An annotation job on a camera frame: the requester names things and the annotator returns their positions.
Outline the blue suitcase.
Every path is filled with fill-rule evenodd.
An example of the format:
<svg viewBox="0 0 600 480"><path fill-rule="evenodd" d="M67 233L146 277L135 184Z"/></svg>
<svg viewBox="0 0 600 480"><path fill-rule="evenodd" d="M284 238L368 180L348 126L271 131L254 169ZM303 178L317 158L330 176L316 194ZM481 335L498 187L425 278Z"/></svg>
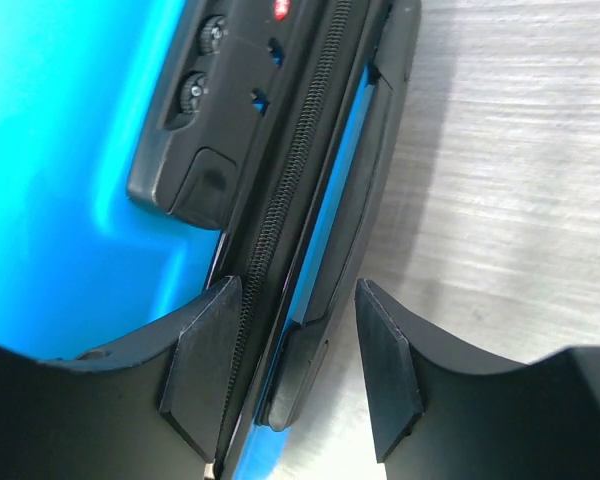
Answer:
<svg viewBox="0 0 600 480"><path fill-rule="evenodd" d="M417 1L0 1L0 347L74 360L241 282L214 460L264 479L364 256Z"/></svg>

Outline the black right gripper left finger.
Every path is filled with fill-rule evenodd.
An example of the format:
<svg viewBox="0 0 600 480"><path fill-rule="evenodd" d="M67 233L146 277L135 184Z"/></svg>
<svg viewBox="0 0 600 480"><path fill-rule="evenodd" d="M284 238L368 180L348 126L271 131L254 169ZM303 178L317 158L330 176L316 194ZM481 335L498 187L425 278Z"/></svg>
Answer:
<svg viewBox="0 0 600 480"><path fill-rule="evenodd" d="M0 347L0 479L200 479L215 457L241 310L225 278L74 360Z"/></svg>

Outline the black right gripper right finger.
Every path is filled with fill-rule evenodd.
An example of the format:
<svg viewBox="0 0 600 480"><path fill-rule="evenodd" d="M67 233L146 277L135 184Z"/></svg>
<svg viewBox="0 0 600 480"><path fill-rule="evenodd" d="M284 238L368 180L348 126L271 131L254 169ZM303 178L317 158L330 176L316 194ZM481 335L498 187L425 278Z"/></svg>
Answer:
<svg viewBox="0 0 600 480"><path fill-rule="evenodd" d="M375 453L390 479L600 479L600 346L531 364L482 350L361 280Z"/></svg>

